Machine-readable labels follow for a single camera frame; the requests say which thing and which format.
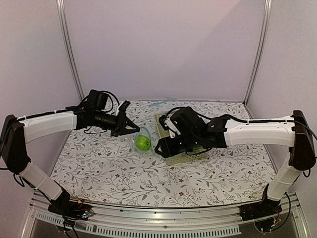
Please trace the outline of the light green perforated plastic basket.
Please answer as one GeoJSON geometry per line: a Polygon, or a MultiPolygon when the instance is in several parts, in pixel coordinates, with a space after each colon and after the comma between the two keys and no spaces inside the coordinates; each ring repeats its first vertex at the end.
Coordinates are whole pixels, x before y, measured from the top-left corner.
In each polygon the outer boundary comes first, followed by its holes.
{"type": "MultiPolygon", "coordinates": [[[[170,137],[169,132],[167,129],[163,129],[161,124],[159,123],[159,117],[165,115],[165,113],[160,113],[160,114],[155,114],[155,123],[156,123],[156,129],[157,129],[157,134],[159,139],[164,138],[164,137],[170,137]]],[[[209,151],[205,150],[203,147],[196,147],[193,149],[193,151],[186,151],[181,154],[169,157],[169,158],[164,158],[167,165],[176,165],[179,163],[186,163],[195,159],[201,159],[201,158],[206,158],[209,155],[209,151]]]]}

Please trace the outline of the clear blue zip top bag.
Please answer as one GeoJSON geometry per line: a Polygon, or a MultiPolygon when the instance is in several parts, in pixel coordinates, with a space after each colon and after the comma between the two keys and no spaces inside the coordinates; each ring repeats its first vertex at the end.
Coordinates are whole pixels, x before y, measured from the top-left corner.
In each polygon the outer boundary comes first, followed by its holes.
{"type": "Polygon", "coordinates": [[[138,157],[150,157],[155,154],[152,135],[146,127],[140,127],[138,132],[128,135],[126,141],[138,157]]]}

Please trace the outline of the green apple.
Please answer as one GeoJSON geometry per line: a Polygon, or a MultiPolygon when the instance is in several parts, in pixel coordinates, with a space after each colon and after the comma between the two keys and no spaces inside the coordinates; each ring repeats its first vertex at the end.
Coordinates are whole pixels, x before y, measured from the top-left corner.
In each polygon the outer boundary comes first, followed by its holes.
{"type": "Polygon", "coordinates": [[[143,135],[138,135],[135,140],[136,148],[141,151],[148,151],[151,148],[151,141],[148,137],[143,135]]]}

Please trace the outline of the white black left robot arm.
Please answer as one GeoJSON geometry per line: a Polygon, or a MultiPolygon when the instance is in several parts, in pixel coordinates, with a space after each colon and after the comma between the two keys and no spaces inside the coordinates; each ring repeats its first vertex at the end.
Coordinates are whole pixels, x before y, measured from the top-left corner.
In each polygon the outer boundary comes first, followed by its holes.
{"type": "Polygon", "coordinates": [[[26,144],[63,131],[98,127],[118,137],[133,134],[140,128],[126,115],[129,101],[118,103],[114,114],[106,110],[109,91],[91,90],[80,104],[62,110],[45,112],[20,118],[8,115],[0,135],[0,156],[22,187],[29,185],[38,190],[50,203],[49,211],[72,220],[87,220],[93,215],[91,205],[83,200],[73,202],[70,194],[43,170],[31,162],[26,144]]]}

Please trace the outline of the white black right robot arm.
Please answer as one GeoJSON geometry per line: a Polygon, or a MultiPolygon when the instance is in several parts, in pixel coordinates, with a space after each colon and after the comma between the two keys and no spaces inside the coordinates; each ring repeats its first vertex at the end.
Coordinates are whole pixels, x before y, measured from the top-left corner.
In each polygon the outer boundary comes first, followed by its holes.
{"type": "Polygon", "coordinates": [[[299,110],[277,119],[238,119],[229,114],[209,118],[191,107],[177,107],[158,121],[169,133],[159,139],[155,147],[155,152],[164,158],[181,153],[189,155],[198,147],[206,152],[242,144],[288,147],[287,158],[274,179],[265,186],[261,201],[240,206],[243,221],[281,212],[282,197],[300,174],[310,171],[317,161],[313,142],[317,136],[299,110]]]}

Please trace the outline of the spare clear blue zip bag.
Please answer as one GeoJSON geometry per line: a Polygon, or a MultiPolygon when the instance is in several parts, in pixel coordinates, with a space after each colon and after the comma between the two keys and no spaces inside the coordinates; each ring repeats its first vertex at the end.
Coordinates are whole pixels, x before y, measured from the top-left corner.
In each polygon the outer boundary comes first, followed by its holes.
{"type": "Polygon", "coordinates": [[[156,103],[152,103],[150,105],[148,105],[149,108],[152,108],[152,107],[160,107],[161,105],[164,105],[166,104],[167,102],[176,102],[177,99],[176,98],[171,98],[171,99],[165,99],[165,100],[162,100],[162,101],[158,101],[156,103]]]}

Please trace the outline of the floral patterned table mat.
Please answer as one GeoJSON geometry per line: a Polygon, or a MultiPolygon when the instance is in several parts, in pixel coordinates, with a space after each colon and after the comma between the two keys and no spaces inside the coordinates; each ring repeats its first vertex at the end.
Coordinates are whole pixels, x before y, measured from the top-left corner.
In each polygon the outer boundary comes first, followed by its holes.
{"type": "Polygon", "coordinates": [[[169,166],[138,153],[132,135],[92,128],[71,132],[51,174],[73,197],[149,207],[198,207],[259,200],[274,178],[262,145],[213,149],[206,158],[169,166]]]}

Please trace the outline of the aluminium front rail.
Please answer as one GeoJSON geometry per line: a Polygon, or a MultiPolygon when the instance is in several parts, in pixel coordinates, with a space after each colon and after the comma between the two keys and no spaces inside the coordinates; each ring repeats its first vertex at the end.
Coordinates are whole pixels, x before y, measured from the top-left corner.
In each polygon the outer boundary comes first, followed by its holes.
{"type": "Polygon", "coordinates": [[[295,193],[282,198],[277,230],[263,225],[273,216],[243,221],[239,204],[197,208],[146,208],[93,202],[94,215],[71,227],[48,211],[35,192],[23,226],[23,238],[309,238],[304,213],[295,193]]]}

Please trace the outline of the left aluminium frame post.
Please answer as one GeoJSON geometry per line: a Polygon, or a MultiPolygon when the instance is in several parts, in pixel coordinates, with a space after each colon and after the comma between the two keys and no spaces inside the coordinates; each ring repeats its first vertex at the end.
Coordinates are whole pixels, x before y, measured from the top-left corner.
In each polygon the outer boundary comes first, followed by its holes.
{"type": "Polygon", "coordinates": [[[58,12],[58,17],[59,17],[59,22],[61,27],[61,33],[62,33],[65,50],[67,54],[67,59],[69,62],[75,89],[79,99],[82,100],[84,99],[84,91],[82,88],[82,84],[80,81],[80,77],[79,77],[79,73],[78,73],[78,69],[76,66],[76,61],[75,61],[75,57],[74,57],[74,53],[72,49],[72,44],[71,44],[71,39],[70,39],[70,34],[69,34],[68,24],[67,24],[66,11],[65,11],[65,3],[63,0],[57,0],[56,5],[57,5],[57,12],[58,12]]]}

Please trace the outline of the aluminium frame post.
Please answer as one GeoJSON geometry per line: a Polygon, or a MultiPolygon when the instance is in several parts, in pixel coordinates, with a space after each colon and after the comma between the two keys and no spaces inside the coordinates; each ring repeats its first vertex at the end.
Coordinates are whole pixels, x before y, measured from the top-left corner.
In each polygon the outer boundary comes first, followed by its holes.
{"type": "Polygon", "coordinates": [[[250,80],[247,86],[247,91],[244,97],[243,104],[245,106],[248,105],[253,89],[255,86],[257,74],[261,65],[261,59],[263,56],[263,51],[264,51],[264,46],[265,46],[265,41],[266,41],[266,36],[267,36],[267,31],[269,28],[269,22],[270,22],[270,13],[271,13],[271,7],[272,7],[272,0],[265,0],[264,1],[264,12],[263,12],[263,19],[262,19],[262,25],[261,25],[261,31],[260,31],[260,38],[258,41],[258,46],[257,46],[257,51],[256,51],[256,56],[255,60],[253,63],[251,75],[250,75],[250,80]]]}
{"type": "Polygon", "coordinates": [[[70,34],[69,34],[68,24],[67,24],[66,11],[65,11],[65,3],[63,0],[57,0],[56,5],[57,5],[57,12],[58,12],[58,17],[59,17],[59,22],[61,27],[61,33],[62,33],[65,50],[67,54],[67,59],[69,62],[75,89],[79,99],[82,100],[84,99],[84,91],[82,88],[82,84],[80,81],[80,77],[79,77],[79,73],[78,73],[78,69],[76,66],[76,61],[75,61],[75,57],[74,57],[74,53],[72,49],[72,44],[71,44],[71,39],[70,39],[70,34]]]}

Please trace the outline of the right aluminium frame post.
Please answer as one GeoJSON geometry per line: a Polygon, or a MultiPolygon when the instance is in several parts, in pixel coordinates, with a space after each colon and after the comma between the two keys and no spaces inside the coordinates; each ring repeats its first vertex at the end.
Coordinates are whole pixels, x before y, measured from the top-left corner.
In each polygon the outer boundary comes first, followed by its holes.
{"type": "Polygon", "coordinates": [[[266,41],[266,36],[267,36],[267,31],[269,28],[269,22],[270,22],[270,13],[271,13],[271,7],[272,7],[272,0],[265,0],[264,1],[264,12],[263,12],[263,19],[262,19],[262,25],[261,25],[261,31],[260,31],[260,38],[258,41],[258,46],[257,46],[257,51],[256,51],[256,56],[255,60],[253,63],[251,75],[250,75],[250,80],[247,86],[247,91],[244,97],[243,104],[245,106],[248,105],[253,89],[255,86],[257,74],[261,65],[261,59],[263,56],[263,51],[264,51],[264,46],[265,46],[265,41],[266,41]]]}

